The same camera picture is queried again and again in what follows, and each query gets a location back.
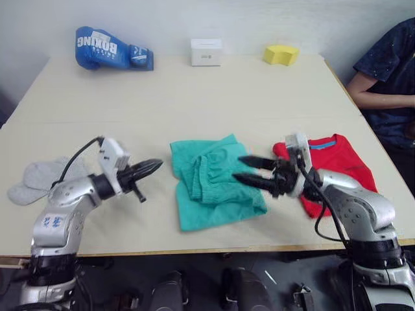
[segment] white wall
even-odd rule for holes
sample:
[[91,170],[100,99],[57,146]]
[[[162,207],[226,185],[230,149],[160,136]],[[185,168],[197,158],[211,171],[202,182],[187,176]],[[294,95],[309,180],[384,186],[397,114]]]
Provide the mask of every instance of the white wall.
[[73,54],[84,25],[156,54],[187,54],[192,37],[221,37],[228,54],[289,44],[321,53],[345,82],[371,44],[413,16],[415,0],[2,0],[0,92],[19,102],[48,57]]

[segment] blue boxing glove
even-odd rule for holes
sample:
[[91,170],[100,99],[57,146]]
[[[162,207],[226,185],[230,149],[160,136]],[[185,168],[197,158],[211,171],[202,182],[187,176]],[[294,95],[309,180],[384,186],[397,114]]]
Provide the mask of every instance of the blue boxing glove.
[[75,58],[80,66],[90,70],[102,65],[142,71],[154,68],[152,51],[125,44],[106,31],[91,27],[78,28]]

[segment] table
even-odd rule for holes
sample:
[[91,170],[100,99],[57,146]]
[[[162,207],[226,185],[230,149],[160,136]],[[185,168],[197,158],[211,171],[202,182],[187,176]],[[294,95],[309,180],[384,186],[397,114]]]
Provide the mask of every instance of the table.
[[[102,134],[121,141],[132,162],[158,157],[165,163],[139,183],[148,199],[144,204],[128,194],[104,202],[87,217],[80,255],[341,248],[314,233],[314,220],[298,200],[273,200],[265,193],[269,212],[264,216],[180,231],[169,143],[230,133],[252,153],[267,157],[272,145],[292,132],[311,139],[345,135],[372,170],[379,192],[395,204],[400,242],[415,244],[414,198],[320,56],[302,56],[292,67],[270,66],[253,56],[229,57],[216,68],[192,68],[179,57],[156,59],[153,73],[91,73],[70,59],[46,65],[0,131],[0,255],[29,255],[32,225],[45,205],[45,199],[25,207],[7,199],[6,190],[21,180],[25,166],[71,156]],[[84,158],[92,172],[99,172],[97,149]],[[321,226],[335,236],[331,219]]]

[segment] cable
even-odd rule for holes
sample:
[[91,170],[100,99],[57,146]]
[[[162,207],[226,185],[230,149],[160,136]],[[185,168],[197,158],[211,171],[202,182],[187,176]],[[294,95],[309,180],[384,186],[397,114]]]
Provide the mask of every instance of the cable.
[[331,215],[333,217],[333,221],[335,223],[335,227],[337,230],[337,233],[340,237],[340,241],[344,244],[344,247],[348,248],[348,242],[346,238],[344,237],[344,233],[342,231],[342,228],[340,226],[340,223],[338,222],[338,219],[334,216],[333,207],[331,206],[330,200],[327,198],[327,196],[320,190],[320,187],[316,185],[316,183],[313,181],[313,179],[308,175],[308,173],[305,171],[304,165],[302,163],[302,158],[297,159],[297,166],[300,169],[301,173],[303,174],[304,178],[309,182],[309,184],[314,188],[315,191],[320,195],[321,199],[323,199],[323,203],[327,206],[327,208],[330,210]]
[[75,276],[75,279],[83,298],[88,303],[89,311],[93,311],[93,299],[91,293],[88,290],[88,287],[85,285],[84,281],[78,275]]
[[322,208],[322,211],[321,211],[320,215],[318,215],[316,223],[314,224],[314,230],[316,231],[318,236],[320,236],[320,237],[322,237],[326,240],[330,240],[330,241],[334,241],[334,242],[343,242],[339,238],[331,238],[329,236],[325,236],[320,232],[320,230],[318,230],[318,225],[320,224],[320,221],[323,218],[324,212],[326,211],[326,209],[327,209],[327,205],[323,202],[323,208]]
[[351,308],[356,311],[355,293],[353,292],[353,263],[351,263],[351,275],[350,275],[350,296],[351,296]]
[[83,146],[80,150],[78,150],[78,152],[76,154],[73,155],[73,157],[68,161],[67,165],[64,168],[64,171],[62,172],[60,178],[56,181],[53,182],[52,187],[53,188],[56,184],[63,182],[63,180],[65,179],[65,175],[67,173],[67,170],[69,170],[69,167],[71,166],[71,164],[73,163],[73,161],[89,146],[91,146],[95,141],[99,142],[99,144],[101,145],[102,142],[104,141],[104,137],[102,136],[98,136],[92,140],[90,140],[85,146]]
[[54,305],[53,303],[27,303],[25,305],[15,306],[10,311],[26,310],[50,310],[50,311],[69,311],[63,306]]

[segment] red t-shirt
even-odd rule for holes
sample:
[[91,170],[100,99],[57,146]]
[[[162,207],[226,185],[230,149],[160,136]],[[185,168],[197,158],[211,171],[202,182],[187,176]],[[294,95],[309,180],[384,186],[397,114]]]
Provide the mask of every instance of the red t-shirt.
[[[351,147],[349,141],[339,134],[332,137],[309,140],[311,161],[315,169],[324,168],[339,172],[356,179],[364,188],[377,192],[374,177],[370,169],[363,163]],[[284,159],[289,159],[285,143],[276,143],[272,149],[274,153]],[[301,196],[304,209],[311,218],[316,218],[322,211],[318,203],[314,203]],[[329,216],[326,209],[324,216]]]

